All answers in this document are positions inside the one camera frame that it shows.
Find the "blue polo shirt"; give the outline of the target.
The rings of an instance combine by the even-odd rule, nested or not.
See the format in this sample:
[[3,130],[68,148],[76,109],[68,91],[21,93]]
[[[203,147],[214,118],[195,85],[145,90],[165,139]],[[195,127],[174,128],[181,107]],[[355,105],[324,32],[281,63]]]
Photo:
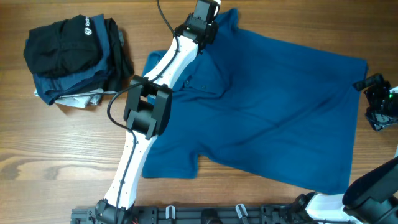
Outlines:
[[349,186],[359,93],[367,62],[238,27],[217,17],[213,44],[174,86],[168,126],[145,178],[192,179],[198,156],[324,194]]

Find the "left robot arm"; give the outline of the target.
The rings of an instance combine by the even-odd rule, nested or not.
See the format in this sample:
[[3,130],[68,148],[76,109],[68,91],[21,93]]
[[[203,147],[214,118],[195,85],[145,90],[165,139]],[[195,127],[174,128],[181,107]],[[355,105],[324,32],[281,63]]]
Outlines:
[[147,155],[169,123],[173,87],[185,68],[212,44],[220,1],[198,0],[183,24],[171,29],[172,43],[160,62],[113,96],[127,94],[122,128],[126,141],[114,180],[95,207],[94,223],[135,223],[132,208]]

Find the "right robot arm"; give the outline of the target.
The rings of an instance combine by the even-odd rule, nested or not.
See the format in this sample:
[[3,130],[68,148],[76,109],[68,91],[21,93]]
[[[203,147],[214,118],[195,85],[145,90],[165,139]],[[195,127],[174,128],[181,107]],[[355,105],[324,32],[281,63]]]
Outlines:
[[[397,124],[397,88],[376,73],[353,84],[369,103],[373,130]],[[290,205],[289,223],[397,223],[397,158],[354,181],[344,194],[302,194]]]

